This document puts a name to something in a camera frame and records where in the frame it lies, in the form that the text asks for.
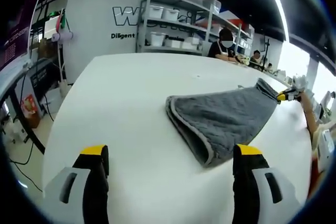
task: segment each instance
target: table leg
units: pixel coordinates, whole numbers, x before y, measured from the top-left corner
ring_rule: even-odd
[[[44,155],[44,151],[45,151],[46,148],[40,142],[38,137],[35,135],[32,128],[30,128],[27,119],[23,115],[20,103],[19,103],[19,101],[16,97],[15,89],[11,88],[8,93],[9,93],[10,100],[12,101],[13,108],[15,110],[16,116],[19,119],[23,129],[26,131],[28,137],[32,140],[32,142],[36,145],[36,147],[40,150],[40,152]]]

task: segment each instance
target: face mask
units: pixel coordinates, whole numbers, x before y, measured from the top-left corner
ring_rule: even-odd
[[[225,41],[225,40],[221,40],[220,43],[226,47],[226,48],[229,48],[232,46],[233,42],[232,41]]]

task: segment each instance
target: white storage box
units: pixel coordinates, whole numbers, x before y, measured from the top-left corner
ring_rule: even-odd
[[[211,10],[211,8],[213,7],[213,13],[216,14],[219,14],[222,6],[220,1],[218,0],[203,0],[202,4],[205,8],[208,8],[209,10]]]
[[[181,41],[179,40],[173,40],[173,39],[167,39],[165,41],[166,47],[173,47],[173,48],[180,48],[181,47]]]
[[[198,45],[200,43],[200,39],[199,38],[194,38],[194,37],[188,37],[185,39],[185,42],[189,42],[193,45]]]
[[[48,106],[47,106],[47,102],[46,102],[45,97],[43,97],[42,101],[41,101],[41,103],[42,103],[43,107],[45,108],[46,112],[48,113],[48,109],[49,109],[50,114],[57,113],[59,108],[61,107],[61,104],[62,104],[62,101],[63,101],[63,99],[61,97],[60,89],[56,88],[56,89],[49,90],[46,93],[46,97],[47,97],[47,100],[48,100]]]
[[[197,45],[193,45],[190,42],[184,41],[184,42],[182,42],[181,48],[190,49],[190,50],[197,50]]]
[[[149,17],[150,18],[162,18],[163,7],[151,5],[149,7]]]
[[[151,32],[151,45],[154,47],[162,47],[164,38],[166,34],[164,33],[157,33],[155,31]]]
[[[163,10],[162,18],[169,21],[177,21],[179,12],[179,10],[165,8]]]

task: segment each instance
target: metal shelf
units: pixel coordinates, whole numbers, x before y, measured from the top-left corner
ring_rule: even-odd
[[[232,24],[230,21],[223,19],[221,17],[219,17],[217,14],[212,14],[212,20],[219,23],[220,25],[223,25],[233,31],[239,31],[239,27],[237,27],[235,24]],[[250,36],[243,30],[240,30],[241,32],[241,36],[244,39],[249,39]]]
[[[156,18],[150,18],[149,17],[149,9],[151,3],[161,3],[168,6],[177,7],[180,9],[187,10],[191,12],[191,24],[182,23],[182,22],[172,22],[169,20],[164,19],[156,19]],[[197,50],[187,50],[187,49],[181,49],[181,48],[169,48],[169,47],[152,47],[147,46],[145,47],[145,38],[147,34],[147,25],[148,24],[166,24],[169,26],[175,26],[184,28],[186,32],[189,33],[189,36],[193,36],[193,32],[200,31],[202,33],[205,33],[205,41],[209,41],[210,37],[218,38],[218,34],[211,32],[211,26],[212,22],[217,22],[218,24],[225,26],[229,28],[230,30],[237,33],[237,41],[239,41],[240,38],[250,38],[250,36],[242,31],[241,25],[237,27],[236,25],[232,24],[230,21],[225,20],[221,18],[218,14],[213,13],[213,8],[207,9],[201,4],[193,3],[189,0],[141,0],[140,1],[140,10],[143,10],[140,12],[138,17],[138,26],[137,26],[137,32],[136,32],[136,44],[135,48],[136,51],[144,51],[144,50],[156,50],[156,51],[170,51],[170,52],[184,52],[184,53],[192,53],[192,54],[202,54],[200,51]],[[207,27],[201,27],[195,25],[196,20],[198,17],[201,16],[205,20],[207,20]]]
[[[194,25],[190,25],[187,23],[182,23],[182,22],[178,22],[178,21],[170,21],[170,20],[165,20],[165,19],[160,19],[160,18],[148,18],[147,22],[149,24],[168,24],[168,25],[172,25],[172,26],[177,26],[177,27],[182,27],[185,29],[189,29],[189,30],[195,30],[195,31],[202,31],[204,33],[206,33],[206,29],[200,26],[194,26]]]
[[[186,9],[186,10],[191,10],[191,11],[209,11],[206,7],[197,4],[197,3],[193,3],[189,0],[151,0],[153,2],[157,2],[157,3],[162,3],[162,4],[167,4],[167,5],[173,5],[176,7],[180,7],[182,9]]]
[[[189,53],[194,55],[202,55],[202,51],[193,50],[193,49],[184,49],[184,48],[174,48],[174,47],[156,47],[156,46],[145,46],[143,47],[143,51],[165,51],[172,53]]]
[[[237,43],[233,42],[233,45],[236,45]],[[245,47],[241,46],[240,44],[238,44],[238,47],[241,47],[241,48],[244,48],[246,49]]]

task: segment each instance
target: shelf post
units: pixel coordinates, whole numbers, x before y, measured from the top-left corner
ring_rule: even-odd
[[[145,41],[146,41],[146,32],[147,32],[147,23],[148,23],[148,15],[149,15],[149,7],[150,7],[150,4],[151,4],[151,0],[147,0],[146,1],[146,6],[145,6],[145,10],[143,12],[143,27],[141,30],[141,36],[140,36],[140,51],[141,52],[144,52],[144,46],[145,46]]]
[[[235,46],[235,54],[237,54],[237,51],[238,51],[238,43],[239,43],[239,40],[240,40],[240,34],[242,33],[242,27],[241,27],[241,23],[239,24],[239,30],[238,30],[238,34],[237,34],[237,37],[236,37],[236,46]]]
[[[210,12],[209,12],[209,17],[208,17],[208,25],[206,27],[206,34],[205,34],[205,41],[206,42],[209,42],[210,30],[211,30],[211,25],[212,25],[213,8],[214,8],[214,6],[211,5]]]
[[[140,0],[140,9],[139,9],[139,15],[138,15],[138,23],[137,23],[137,31],[136,31],[136,39],[135,39],[135,52],[139,52],[139,32],[140,32],[140,25],[141,25],[141,18],[142,18],[142,0]]]

